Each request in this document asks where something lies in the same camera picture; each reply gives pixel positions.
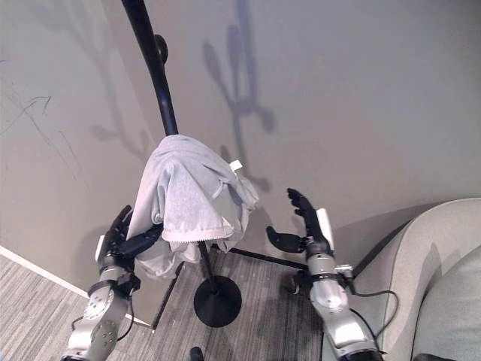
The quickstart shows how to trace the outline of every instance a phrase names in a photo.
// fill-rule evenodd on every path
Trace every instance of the floor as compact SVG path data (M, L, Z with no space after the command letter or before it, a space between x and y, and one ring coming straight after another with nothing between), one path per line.
M194 346L204 351L207 361L320 359L319 317L308 299L280 288L282 275L295 268L218 250L210 255L215 273L230 277L242 293L236 320L210 328L196 317L193 299L204 276L200 265L185 264L157 330L134 325L109 360L184 361ZM83 313L86 299L4 257L0 257L0 283L3 360L58 360L70 335L70 322Z

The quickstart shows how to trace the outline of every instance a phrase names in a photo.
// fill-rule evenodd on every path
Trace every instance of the white towel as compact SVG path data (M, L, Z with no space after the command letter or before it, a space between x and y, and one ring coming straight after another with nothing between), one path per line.
M193 242L234 247L258 200L253 185L211 149L171 135L147 161L127 239L163 222L162 237L137 260L150 277L174 278L182 261L199 262Z

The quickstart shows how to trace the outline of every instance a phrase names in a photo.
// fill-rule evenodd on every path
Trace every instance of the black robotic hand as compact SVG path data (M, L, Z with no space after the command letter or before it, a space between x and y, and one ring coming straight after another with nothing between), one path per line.
M129 231L131 218L132 207L126 205L105 233L97 256L100 272L114 260L133 270L135 256L152 247L159 239L163 230L162 223L153 225L146 232L136 235L127 241L127 232Z
M320 253L332 253L328 240L322 234L317 212L309 200L292 188L287 189L287 195L291 199L292 205L296 207L294 212L304 218L306 237L277 233L273 227L269 226L266 232L272 245L284 252L302 253L306 249L308 238L312 237L312 240L319 245Z

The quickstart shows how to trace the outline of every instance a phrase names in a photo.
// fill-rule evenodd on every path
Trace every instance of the black cable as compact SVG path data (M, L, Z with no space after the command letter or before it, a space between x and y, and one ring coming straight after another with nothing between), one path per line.
M352 313L354 313L355 315L357 315L357 317L359 317L359 318L362 320L362 322L364 322L364 325L366 325L366 327L367 327L368 330L369 330L369 333L371 334L371 337L372 337L373 340L374 340L374 344L376 345L377 351L378 351L379 353L384 353L384 352L382 352L382 351L380 350L379 344L377 343L377 339L376 339L376 336L374 335L373 329L371 328L371 326L369 326L369 323L366 321L366 319L363 318L363 316L362 316L359 312L357 312L355 309L350 308L349 310L350 310Z
M391 317L387 320L386 323L384 323L383 327L381 327L381 329L379 330L379 332L375 335L375 339L377 340L379 338L379 336L381 335L381 333L384 332L384 330L391 324L391 322L394 320L394 317L396 317L396 314L398 312L398 308L399 308L399 297L398 295L396 294L396 292L394 291L391 291L391 290L384 290L384 291L379 291L379 292L374 292L374 293L358 293L356 290L355 290L355 287L354 287L354 283L350 283L349 284L349 288L351 289L351 293L354 295L354 296L358 296L358 297L375 297L375 296L381 296L381 295L393 295L395 297L395 300L396 300L396 306L395 306L395 309L394 309L394 312L392 313Z
M129 304L130 304L130 313L131 313L132 319L130 319L130 325L129 325L129 328L127 329L126 333L124 333L122 336L120 336L117 339L117 342L122 340L124 337L126 337L128 335L128 333L132 329L132 325L134 324L134 306L132 306L132 296L130 296L129 301L130 301Z
M80 316L80 317L78 317L78 318L76 318L75 320L72 321L72 324L71 324L72 331L75 330L75 323L77 323L78 321L80 321L82 319L83 319L83 316Z

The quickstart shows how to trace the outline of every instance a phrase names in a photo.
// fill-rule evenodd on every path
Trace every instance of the silver robotic arm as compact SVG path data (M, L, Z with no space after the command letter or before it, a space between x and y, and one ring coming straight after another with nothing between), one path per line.
M106 268L100 276L99 288L90 294L83 318L76 323L62 360L104 361L117 342L119 325L129 308L129 296L115 285L125 277L122 267Z
M62 361L105 361L121 339L119 325L141 285L134 273L135 256L151 247L162 232L162 224L156 225L127 241L131 210L126 206L99 242L95 259L100 277L90 288L89 303L75 323Z
M366 332L349 309L341 279L352 279L352 267L336 266L331 228L324 210L316 211L298 191L288 189L289 198L304 218L306 237L277 233L268 227L272 245L290 253L306 252L309 268L310 301L322 318L324 333L340 361L382 361L372 335Z

